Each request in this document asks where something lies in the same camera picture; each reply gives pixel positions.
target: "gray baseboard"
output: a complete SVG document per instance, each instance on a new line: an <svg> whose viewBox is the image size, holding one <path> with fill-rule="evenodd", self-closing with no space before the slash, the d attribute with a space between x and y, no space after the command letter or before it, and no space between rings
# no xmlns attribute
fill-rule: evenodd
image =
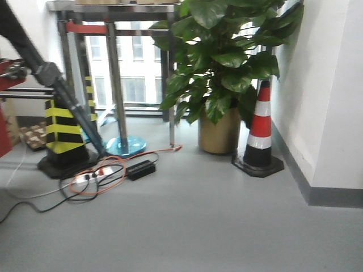
<svg viewBox="0 0 363 272"><path fill-rule="evenodd" d="M272 135L308 205L363 208L363 189L311 187L273 123Z"/></svg>

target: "white cable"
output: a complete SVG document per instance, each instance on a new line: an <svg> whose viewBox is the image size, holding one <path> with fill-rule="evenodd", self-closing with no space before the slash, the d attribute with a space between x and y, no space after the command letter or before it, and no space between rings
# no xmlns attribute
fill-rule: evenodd
<svg viewBox="0 0 363 272"><path fill-rule="evenodd" d="M11 174L11 176L10 176L10 178L7 180L7 183L6 183L6 185L5 185L5 191L7 191L7 193L9 194L9 195L11 195L12 197L14 197L14 198L17 198L17 199L34 199L34 198L38 198L38 197L45 197L45 196L47 196L47 195L49 195L49 194L53 194L53 193L57 193L57 192L59 192L60 190L62 190L62 189L64 189L64 188L66 188L66 187L68 187L68 184L67 185L65 185L65 186L63 186L63 187L61 187L61 188L59 188L59 189L56 189L56 190L53 190L53 191L51 191L51 192L47 192L47 193L43 193L43 194L37 194L37 195L31 195L31 196L22 196L22 195L16 195L16 194L14 194L10 189L9 189L9 187L10 187L10 183L12 182L12 180L13 180L13 178L14 178L14 176L15 176L15 174L16 174L16 172L19 170L19 168L23 165L23 163L24 163L24 161L25 161L25 158L26 158L26 156L27 156L27 144L25 143L25 140L24 140L24 138L23 138L23 136L21 135L20 136L20 140L21 140L21 142L22 142L22 144L24 145L24 150L23 150L23 157L22 157L22 160L20 161L20 163L18 164L18 166L15 168L15 170L12 172L12 174Z"/></svg>

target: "white wall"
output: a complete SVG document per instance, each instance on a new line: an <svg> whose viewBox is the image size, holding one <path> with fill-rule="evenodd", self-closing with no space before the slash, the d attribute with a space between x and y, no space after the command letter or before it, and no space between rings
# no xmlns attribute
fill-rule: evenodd
<svg viewBox="0 0 363 272"><path fill-rule="evenodd" d="M55 14L50 14L45 6L47 0L7 0L14 14L22 24L26 33L35 44L46 61L58 64L62 70L61 49ZM17 52L11 44L0 36L1 57L16 59ZM33 76L28 76L26 82L16 87L42 87ZM44 116L44 101L30 99L14 99L18 116Z"/></svg>
<svg viewBox="0 0 363 272"><path fill-rule="evenodd" d="M300 32L276 49L272 118L311 186L363 189L363 2L304 4Z"/></svg>
<svg viewBox="0 0 363 272"><path fill-rule="evenodd" d="M350 0L312 186L363 189L362 0Z"/></svg>
<svg viewBox="0 0 363 272"><path fill-rule="evenodd" d="M272 118L312 183L349 0L305 0L301 29L276 55L280 81L272 84Z"/></svg>

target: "yellow and black striped post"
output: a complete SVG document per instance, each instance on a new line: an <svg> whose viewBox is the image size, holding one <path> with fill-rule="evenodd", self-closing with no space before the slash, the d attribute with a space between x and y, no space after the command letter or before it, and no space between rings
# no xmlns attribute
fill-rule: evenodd
<svg viewBox="0 0 363 272"><path fill-rule="evenodd" d="M92 79L90 76L86 76L85 80L86 80L86 90L88 96L88 106L90 107L90 112L91 112L91 122L92 124L94 124L95 128L97 129L96 102L94 99Z"/></svg>
<svg viewBox="0 0 363 272"><path fill-rule="evenodd" d="M40 170L58 179L97 163L96 155L85 146L80 125L62 102L45 102L45 120L47 156L38 164Z"/></svg>

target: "orange cable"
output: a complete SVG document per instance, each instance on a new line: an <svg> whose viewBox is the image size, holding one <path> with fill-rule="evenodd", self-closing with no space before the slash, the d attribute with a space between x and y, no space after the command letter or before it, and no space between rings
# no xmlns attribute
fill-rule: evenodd
<svg viewBox="0 0 363 272"><path fill-rule="evenodd" d="M180 149L182 148L182 145L178 145L176 147L170 147L170 148L164 148L164 149L158 149L158 150L153 150L153 151L146 151L146 152L142 152L142 153L138 153L138 154L135 154L131 157L128 157L128 158L121 158L120 156L117 156L117 155L111 155L111 156L108 156L106 158L104 158L102 161L101 161L101 164L100 166L98 166L97 168L93 168L93 169L88 169L88 170L84 170L82 172L79 172L77 173L73 179L69 182L69 190L73 193L76 193L76 194L82 194L82 195L87 195L87 196L94 196L96 194L102 194L110 189L112 189L113 187L115 186L118 186L120 185L121 183L123 183L123 180L126 176L126 161L130 160L130 159L133 159L133 158L136 158L136 157L139 157L141 155L146 155L146 154L151 154L151 153L155 153L155 152L160 152L160 151L171 151L171 150L174 150L174 151L179 151ZM109 163L104 163L106 160L110 159L110 158L114 158L115 160L109 162ZM77 177L79 177L80 175L82 174L85 174L85 173L91 173L91 172L94 172L96 171L96 169L99 169L101 167L105 167L105 166L108 166L110 164L113 164L115 162L120 162L122 164L122 166L124 167L124 171L123 171L123 175L121 176L120 180L102 190L99 190L97 192L83 192L83 191L78 191L78 190L75 190L73 188L73 184L74 184L74 181L77 179Z"/></svg>

